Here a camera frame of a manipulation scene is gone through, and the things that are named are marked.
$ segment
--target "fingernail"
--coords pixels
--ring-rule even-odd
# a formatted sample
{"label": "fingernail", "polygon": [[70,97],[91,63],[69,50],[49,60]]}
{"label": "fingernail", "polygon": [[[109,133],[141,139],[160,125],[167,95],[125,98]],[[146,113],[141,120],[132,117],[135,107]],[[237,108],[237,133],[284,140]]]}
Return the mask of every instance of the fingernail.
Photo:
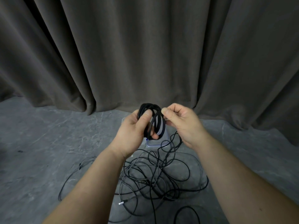
{"label": "fingernail", "polygon": [[166,107],[164,107],[164,108],[161,110],[161,112],[162,112],[163,115],[164,115],[167,111],[168,111],[168,108],[166,108]]}
{"label": "fingernail", "polygon": [[151,116],[152,115],[152,111],[148,109],[143,114],[147,115],[147,116]]}

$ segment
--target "right hand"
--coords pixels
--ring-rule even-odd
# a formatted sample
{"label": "right hand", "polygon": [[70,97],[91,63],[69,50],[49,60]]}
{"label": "right hand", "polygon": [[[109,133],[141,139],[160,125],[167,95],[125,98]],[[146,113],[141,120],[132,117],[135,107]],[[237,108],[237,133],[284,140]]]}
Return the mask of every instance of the right hand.
{"label": "right hand", "polygon": [[162,114],[168,119],[167,125],[178,131],[185,145],[194,149],[201,134],[208,134],[195,112],[183,105],[173,103],[162,109]]}

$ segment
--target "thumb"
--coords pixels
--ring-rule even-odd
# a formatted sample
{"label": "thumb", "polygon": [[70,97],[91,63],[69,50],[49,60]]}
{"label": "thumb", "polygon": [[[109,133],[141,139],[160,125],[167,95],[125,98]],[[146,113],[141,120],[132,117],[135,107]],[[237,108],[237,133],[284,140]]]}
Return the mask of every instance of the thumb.
{"label": "thumb", "polygon": [[174,113],[174,111],[170,110],[169,108],[164,107],[161,110],[162,114],[169,119],[175,126],[177,126],[181,119],[177,116],[177,114]]}
{"label": "thumb", "polygon": [[136,127],[142,131],[146,128],[148,125],[150,119],[152,117],[152,111],[151,110],[146,110],[142,116],[139,118],[139,120],[136,123]]}

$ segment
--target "gray curtain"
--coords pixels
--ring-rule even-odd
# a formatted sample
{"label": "gray curtain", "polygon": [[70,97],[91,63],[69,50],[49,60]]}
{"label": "gray curtain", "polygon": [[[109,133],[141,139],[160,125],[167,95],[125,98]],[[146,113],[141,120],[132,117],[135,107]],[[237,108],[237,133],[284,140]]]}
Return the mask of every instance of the gray curtain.
{"label": "gray curtain", "polygon": [[299,0],[0,0],[0,99],[173,102],[298,144]]}

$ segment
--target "floor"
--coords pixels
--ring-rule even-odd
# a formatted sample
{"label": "floor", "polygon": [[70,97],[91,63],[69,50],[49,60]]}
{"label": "floor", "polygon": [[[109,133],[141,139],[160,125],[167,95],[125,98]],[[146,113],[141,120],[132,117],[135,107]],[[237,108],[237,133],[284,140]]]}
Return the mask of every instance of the floor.
{"label": "floor", "polygon": [[[19,97],[0,103],[0,223],[41,223],[59,203],[58,193],[74,167],[108,146],[127,115],[117,110],[87,116],[55,107],[33,108]],[[203,124],[249,168],[299,204],[298,147],[275,129],[238,131],[220,120],[203,120]],[[180,151],[192,154],[184,144]],[[185,159],[195,180],[196,161]],[[62,197],[87,168],[73,175]],[[171,171],[180,176],[186,170],[174,166]],[[113,221],[128,215],[118,202],[115,197],[110,214]],[[187,199],[165,202],[157,210],[158,223],[173,223],[175,212],[184,205],[196,209],[201,223],[227,223],[210,184],[196,195],[187,195]],[[138,209],[142,214],[151,209],[151,204],[145,201]],[[183,211],[178,222],[195,223],[195,216]],[[126,223],[153,223],[153,214],[132,217]]]}

